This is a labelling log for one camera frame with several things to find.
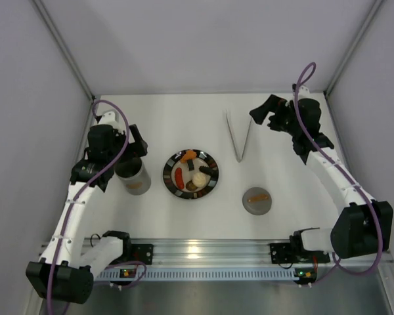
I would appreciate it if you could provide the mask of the red sausage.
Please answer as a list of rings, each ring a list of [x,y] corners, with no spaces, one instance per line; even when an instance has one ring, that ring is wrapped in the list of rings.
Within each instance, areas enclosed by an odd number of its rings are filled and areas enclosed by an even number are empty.
[[[176,168],[175,170],[175,182],[178,187],[178,189],[183,190],[185,188],[185,184],[183,181],[183,172],[180,167]]]

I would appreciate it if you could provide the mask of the black seaweed sushi piece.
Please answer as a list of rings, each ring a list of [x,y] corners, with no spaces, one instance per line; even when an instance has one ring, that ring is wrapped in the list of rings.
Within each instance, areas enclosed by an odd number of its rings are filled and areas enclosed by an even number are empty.
[[[194,162],[193,162],[192,159],[188,159],[188,160],[186,161],[186,164],[187,164],[188,170],[189,170],[190,172],[194,170]]]

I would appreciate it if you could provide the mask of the metal tongs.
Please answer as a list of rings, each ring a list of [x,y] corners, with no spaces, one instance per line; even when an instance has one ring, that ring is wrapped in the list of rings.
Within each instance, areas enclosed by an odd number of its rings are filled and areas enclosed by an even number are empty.
[[[225,121],[235,159],[241,163],[246,154],[253,119],[247,112],[226,110]]]

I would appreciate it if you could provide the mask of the white rice ball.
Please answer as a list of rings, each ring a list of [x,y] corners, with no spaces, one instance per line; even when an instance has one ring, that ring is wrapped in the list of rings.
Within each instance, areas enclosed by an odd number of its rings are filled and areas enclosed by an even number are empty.
[[[203,188],[207,184],[207,176],[202,172],[195,173],[192,177],[192,183],[197,188]]]

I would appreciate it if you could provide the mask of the black ridged food piece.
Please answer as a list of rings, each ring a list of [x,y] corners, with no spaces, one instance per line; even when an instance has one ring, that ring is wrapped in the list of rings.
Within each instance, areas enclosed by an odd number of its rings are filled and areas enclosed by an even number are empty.
[[[214,177],[216,175],[216,171],[212,169],[211,167],[205,167],[205,166],[200,166],[199,171],[205,175],[209,175],[211,177]]]

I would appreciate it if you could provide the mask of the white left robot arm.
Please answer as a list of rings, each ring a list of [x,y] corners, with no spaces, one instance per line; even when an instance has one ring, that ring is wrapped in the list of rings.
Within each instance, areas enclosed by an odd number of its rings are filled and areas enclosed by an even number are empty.
[[[29,262],[26,268],[33,288],[49,304],[83,304],[105,269],[139,263],[127,232],[109,230],[92,249],[82,251],[87,225],[114,176],[115,166],[121,159],[136,156],[126,144],[129,135],[140,135],[137,126],[124,131],[119,120],[115,111],[107,111],[89,129],[88,145],[72,168],[66,203],[51,240],[39,260]]]

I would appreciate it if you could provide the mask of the grey cylindrical lunch container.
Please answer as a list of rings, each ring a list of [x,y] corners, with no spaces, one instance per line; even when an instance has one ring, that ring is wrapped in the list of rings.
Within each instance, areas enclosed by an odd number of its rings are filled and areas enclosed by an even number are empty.
[[[114,170],[129,194],[139,196],[149,190],[151,178],[141,158],[119,162]]]

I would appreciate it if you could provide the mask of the dark patterned round plate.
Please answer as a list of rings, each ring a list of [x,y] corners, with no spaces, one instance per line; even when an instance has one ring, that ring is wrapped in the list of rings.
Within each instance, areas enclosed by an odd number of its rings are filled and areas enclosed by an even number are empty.
[[[188,170],[186,163],[180,162],[182,155],[185,154],[187,150],[194,150],[197,153],[196,158],[193,159],[194,170],[191,172]],[[200,172],[200,166],[211,167],[216,171],[216,175],[214,177],[206,175],[207,184],[203,188],[197,188],[196,191],[191,192],[187,190],[186,187],[183,190],[178,189],[174,175],[176,168],[180,167],[182,169],[183,181],[186,185],[187,182],[192,181],[192,177],[195,173]],[[163,168],[162,179],[165,187],[174,196],[185,200],[197,200],[208,195],[216,187],[219,182],[219,166],[214,158],[207,152],[198,149],[186,149],[175,153],[166,161]]]

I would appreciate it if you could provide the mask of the grey round container lid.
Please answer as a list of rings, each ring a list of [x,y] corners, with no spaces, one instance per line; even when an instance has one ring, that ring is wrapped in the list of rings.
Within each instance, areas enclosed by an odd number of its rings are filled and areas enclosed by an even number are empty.
[[[261,187],[251,187],[242,196],[244,209],[255,216],[267,214],[271,210],[272,204],[270,193]]]

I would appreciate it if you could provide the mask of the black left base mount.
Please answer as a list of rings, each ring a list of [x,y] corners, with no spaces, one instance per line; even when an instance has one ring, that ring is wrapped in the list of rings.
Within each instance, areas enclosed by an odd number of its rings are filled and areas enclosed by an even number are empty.
[[[138,243],[131,246],[130,261],[141,261],[146,265],[152,265],[154,245],[151,243]]]

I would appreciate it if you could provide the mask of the aluminium mounting rail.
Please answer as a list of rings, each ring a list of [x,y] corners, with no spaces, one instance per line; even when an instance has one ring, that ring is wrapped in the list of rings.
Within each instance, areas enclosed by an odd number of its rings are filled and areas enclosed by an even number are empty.
[[[152,265],[149,266],[267,266],[291,264],[273,264],[270,243],[288,242],[288,240],[158,240],[134,239],[127,253],[118,258],[115,250],[107,249],[104,240],[83,242],[80,254],[82,266],[94,259],[109,261],[110,265],[129,262],[131,246],[138,243],[154,245]]]

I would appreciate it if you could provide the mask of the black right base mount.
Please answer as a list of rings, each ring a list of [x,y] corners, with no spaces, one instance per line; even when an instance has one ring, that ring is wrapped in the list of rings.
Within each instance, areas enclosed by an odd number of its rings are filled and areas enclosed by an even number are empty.
[[[270,243],[271,261],[273,264],[297,264],[297,263],[329,263],[330,256],[323,251],[307,251],[298,249],[291,243]]]

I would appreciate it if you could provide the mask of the aluminium right frame post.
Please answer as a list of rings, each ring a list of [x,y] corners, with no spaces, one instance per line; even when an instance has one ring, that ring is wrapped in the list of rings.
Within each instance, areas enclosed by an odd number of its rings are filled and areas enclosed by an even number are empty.
[[[332,94],[336,84],[340,80],[341,76],[343,75],[345,69],[348,67],[348,64],[354,54],[356,53],[357,49],[360,47],[362,40],[364,39],[365,35],[371,28],[372,24],[374,23],[375,19],[377,19],[380,11],[382,10],[383,6],[387,3],[385,0],[374,0],[372,4],[367,9],[366,13],[362,17],[357,29],[355,30],[354,34],[351,36],[349,44],[347,48],[344,50],[343,56],[340,58],[338,65],[336,66],[329,83],[327,84],[324,90],[324,97],[328,99]]]

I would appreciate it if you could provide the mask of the aluminium frame post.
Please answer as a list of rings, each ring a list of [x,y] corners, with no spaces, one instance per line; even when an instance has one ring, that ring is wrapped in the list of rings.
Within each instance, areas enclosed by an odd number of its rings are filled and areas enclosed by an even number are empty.
[[[51,16],[48,8],[46,7],[44,1],[32,0],[30,3],[33,5],[34,9],[37,11],[40,19],[44,23],[46,29],[50,33],[53,41],[57,45],[64,61],[67,63],[72,75],[76,79],[77,83],[81,87],[81,90],[88,98],[89,101],[94,101],[95,96],[86,82],[73,54],[71,53],[66,41],[64,40],[58,26],[56,25],[53,17]]]
[[[372,24],[374,23],[375,19],[377,19],[380,11],[382,10],[383,6],[387,3],[385,0],[374,0],[372,4],[367,9],[366,13],[362,17],[357,29],[355,30],[354,34],[351,36],[349,44],[347,48],[344,50],[343,56],[340,58],[338,65],[336,66],[329,83],[327,84],[324,90],[324,97],[328,99],[332,94],[336,84],[340,80],[341,76],[343,75],[345,69],[348,67],[348,64],[354,54],[356,53],[357,49],[360,47],[362,40],[364,39],[365,35],[371,28]]]

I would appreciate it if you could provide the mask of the aluminium left frame post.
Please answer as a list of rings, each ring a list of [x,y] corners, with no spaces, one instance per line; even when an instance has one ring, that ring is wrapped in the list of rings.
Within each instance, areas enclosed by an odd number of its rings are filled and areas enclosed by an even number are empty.
[[[58,26],[56,25],[53,17],[51,16],[48,8],[46,7],[44,1],[32,0],[30,3],[33,5],[34,9],[37,11],[40,19],[44,23],[46,29],[50,33],[53,41],[57,45],[64,61],[67,63],[72,75],[76,79],[77,83],[81,87],[81,90],[88,98],[89,101],[94,101],[95,96],[86,82],[73,54],[71,53],[66,41],[64,40]]]

